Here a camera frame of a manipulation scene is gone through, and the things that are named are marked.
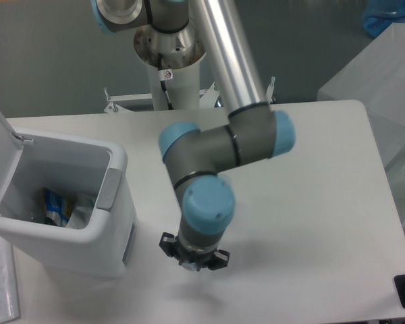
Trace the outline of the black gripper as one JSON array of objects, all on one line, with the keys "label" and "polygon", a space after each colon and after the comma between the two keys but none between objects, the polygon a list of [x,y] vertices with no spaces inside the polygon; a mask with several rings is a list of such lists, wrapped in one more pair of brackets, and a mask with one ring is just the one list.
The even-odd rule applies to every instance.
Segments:
[{"label": "black gripper", "polygon": [[218,270],[227,267],[230,253],[226,250],[216,250],[216,244],[211,246],[196,246],[189,243],[185,238],[163,232],[159,241],[159,247],[168,256],[183,262],[196,263],[198,271],[201,269]]}]

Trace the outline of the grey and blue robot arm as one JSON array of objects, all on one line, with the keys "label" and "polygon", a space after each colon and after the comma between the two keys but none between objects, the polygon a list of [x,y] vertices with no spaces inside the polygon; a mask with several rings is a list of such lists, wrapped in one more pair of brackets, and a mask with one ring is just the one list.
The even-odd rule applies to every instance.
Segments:
[{"label": "grey and blue robot arm", "polygon": [[233,1],[93,1],[99,27],[107,32],[136,29],[134,48],[153,66],[170,109],[170,82],[180,68],[203,55],[211,60],[228,123],[202,131],[177,122],[162,131],[159,148],[182,212],[177,234],[159,245],[191,271],[227,266],[218,245],[235,211],[235,197],[219,173],[292,150],[294,125],[272,111],[257,76]]}]

